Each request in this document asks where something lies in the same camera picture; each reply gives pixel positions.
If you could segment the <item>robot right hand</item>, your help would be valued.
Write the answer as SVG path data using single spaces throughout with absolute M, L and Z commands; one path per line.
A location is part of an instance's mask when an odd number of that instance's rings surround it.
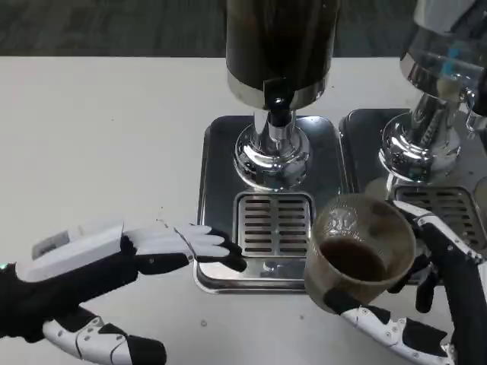
M 454 333 L 442 344 L 445 332 L 404 317 L 392 319 L 390 311 L 365 305 L 340 289 L 321 297 L 331 312 L 373 338 L 393 353 L 416 364 L 484 364 L 486 362 L 486 298 L 479 273 L 485 257 L 469 248 L 437 215 L 398 200 L 388 200 L 416 229 L 429 254 L 419 259 L 392 292 L 399 292 L 413 273 L 434 267 L 418 287 L 416 308 L 423 310 L 434 286 L 444 285 Z

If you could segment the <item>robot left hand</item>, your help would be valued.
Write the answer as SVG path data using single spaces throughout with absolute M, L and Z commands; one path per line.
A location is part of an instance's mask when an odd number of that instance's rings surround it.
M 36 244 L 29 262 L 1 266 L 1 335 L 46 340 L 95 364 L 164 364 L 165 346 L 131 335 L 84 308 L 84 303 L 137 280 L 194 262 L 242 272 L 241 248 L 205 225 L 65 230 Z

